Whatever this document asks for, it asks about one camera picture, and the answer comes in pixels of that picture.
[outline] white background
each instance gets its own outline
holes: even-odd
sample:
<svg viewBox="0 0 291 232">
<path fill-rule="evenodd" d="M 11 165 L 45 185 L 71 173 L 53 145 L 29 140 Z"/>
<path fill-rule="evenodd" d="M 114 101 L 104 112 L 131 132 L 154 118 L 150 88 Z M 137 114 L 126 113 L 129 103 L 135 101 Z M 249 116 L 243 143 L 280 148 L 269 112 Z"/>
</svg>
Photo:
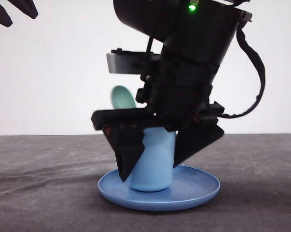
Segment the white background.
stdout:
<svg viewBox="0 0 291 232">
<path fill-rule="evenodd" d="M 111 89 L 124 85 L 135 95 L 142 87 L 137 75 L 108 74 L 107 52 L 144 51 L 148 39 L 117 19 L 112 0 L 35 0 L 36 20 L 0 2 L 14 22 L 0 25 L 0 135 L 99 133 L 90 117 L 111 108 Z M 266 65 L 266 91 L 253 113 L 220 126 L 226 133 L 291 133 L 291 0 L 241 8 L 253 13 L 245 33 Z M 153 51 L 161 47 L 155 42 Z M 212 101 L 229 113 L 254 102 L 259 78 L 236 40 L 213 85 Z"/>
</svg>

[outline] light blue cup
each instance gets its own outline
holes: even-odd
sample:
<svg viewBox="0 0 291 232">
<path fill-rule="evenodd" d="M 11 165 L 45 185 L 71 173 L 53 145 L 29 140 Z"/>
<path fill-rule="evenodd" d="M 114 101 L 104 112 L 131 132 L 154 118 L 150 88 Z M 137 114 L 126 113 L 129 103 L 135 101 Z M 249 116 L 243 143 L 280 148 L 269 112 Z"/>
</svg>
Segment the light blue cup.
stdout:
<svg viewBox="0 0 291 232">
<path fill-rule="evenodd" d="M 135 108 L 135 101 L 123 86 L 116 86 L 111 93 L 114 109 Z M 144 130 L 144 152 L 127 181 L 131 188 L 154 192 L 170 186 L 173 177 L 175 131 L 167 132 L 163 127 Z"/>
</svg>

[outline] gray table surface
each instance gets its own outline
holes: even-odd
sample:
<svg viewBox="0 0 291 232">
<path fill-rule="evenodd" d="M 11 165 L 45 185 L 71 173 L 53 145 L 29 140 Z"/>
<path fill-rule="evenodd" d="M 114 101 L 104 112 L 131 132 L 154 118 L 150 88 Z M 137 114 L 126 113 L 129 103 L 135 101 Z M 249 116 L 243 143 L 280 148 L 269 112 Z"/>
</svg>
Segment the gray table surface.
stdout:
<svg viewBox="0 0 291 232">
<path fill-rule="evenodd" d="M 291 135 L 226 135 L 184 164 L 219 178 L 212 201 L 135 211 L 100 196 L 102 135 L 0 137 L 0 232 L 291 232 Z"/>
</svg>

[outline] blue plate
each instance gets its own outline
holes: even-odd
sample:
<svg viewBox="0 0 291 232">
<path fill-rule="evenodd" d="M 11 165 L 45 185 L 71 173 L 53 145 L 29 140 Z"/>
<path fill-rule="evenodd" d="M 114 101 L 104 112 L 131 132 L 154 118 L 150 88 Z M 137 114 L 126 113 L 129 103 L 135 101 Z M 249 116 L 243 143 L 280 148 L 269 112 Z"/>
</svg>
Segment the blue plate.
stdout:
<svg viewBox="0 0 291 232">
<path fill-rule="evenodd" d="M 176 211 L 202 205 L 216 196 L 219 180 L 196 168 L 174 168 L 170 187 L 158 192 L 141 192 L 122 182 L 118 171 L 105 174 L 98 182 L 103 197 L 122 207 L 143 211 Z"/>
</svg>

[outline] green led light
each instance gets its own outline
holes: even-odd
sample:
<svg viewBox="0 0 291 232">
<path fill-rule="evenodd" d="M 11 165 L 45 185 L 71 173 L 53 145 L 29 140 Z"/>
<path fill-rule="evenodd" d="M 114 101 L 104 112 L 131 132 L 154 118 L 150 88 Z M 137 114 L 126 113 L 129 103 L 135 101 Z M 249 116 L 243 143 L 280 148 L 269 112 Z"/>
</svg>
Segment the green led light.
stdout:
<svg viewBox="0 0 291 232">
<path fill-rule="evenodd" d="M 197 7 L 195 5 L 189 5 L 188 8 L 191 12 L 194 12 L 197 9 Z"/>
</svg>

